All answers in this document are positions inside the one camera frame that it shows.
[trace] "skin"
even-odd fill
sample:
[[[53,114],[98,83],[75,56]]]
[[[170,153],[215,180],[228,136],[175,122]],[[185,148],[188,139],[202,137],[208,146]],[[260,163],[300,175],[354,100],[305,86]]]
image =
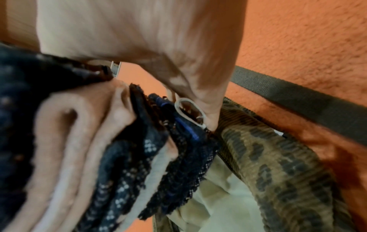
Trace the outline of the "skin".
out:
[[[43,53],[140,65],[218,125],[246,0],[38,0]]]

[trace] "leopard print fabric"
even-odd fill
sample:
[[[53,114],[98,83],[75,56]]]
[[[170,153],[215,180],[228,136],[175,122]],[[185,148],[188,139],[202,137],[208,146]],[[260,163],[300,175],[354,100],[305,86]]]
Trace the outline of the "leopard print fabric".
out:
[[[355,225],[333,175],[293,137],[224,99],[217,135],[219,156],[251,190],[267,232],[352,232]],[[166,219],[156,216],[159,232]]]

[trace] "orange surface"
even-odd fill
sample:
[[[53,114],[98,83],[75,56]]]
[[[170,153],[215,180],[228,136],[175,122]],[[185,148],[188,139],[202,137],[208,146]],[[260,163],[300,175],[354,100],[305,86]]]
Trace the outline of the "orange surface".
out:
[[[367,1],[248,0],[237,65],[367,106]],[[146,94],[165,88],[136,65],[119,78]],[[226,96],[277,124],[333,170],[360,231],[367,231],[367,148],[230,83]],[[151,231],[151,222],[130,232]]]

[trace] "black strap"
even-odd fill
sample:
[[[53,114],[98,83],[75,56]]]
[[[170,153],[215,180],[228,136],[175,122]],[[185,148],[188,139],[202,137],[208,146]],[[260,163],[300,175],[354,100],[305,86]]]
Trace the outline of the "black strap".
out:
[[[231,81],[367,146],[366,107],[242,67],[235,68]]]

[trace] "strap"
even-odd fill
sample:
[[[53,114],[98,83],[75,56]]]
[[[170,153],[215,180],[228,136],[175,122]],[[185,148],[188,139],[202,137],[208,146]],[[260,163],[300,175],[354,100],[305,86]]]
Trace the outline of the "strap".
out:
[[[231,81],[367,146],[367,108],[278,78],[236,66]]]

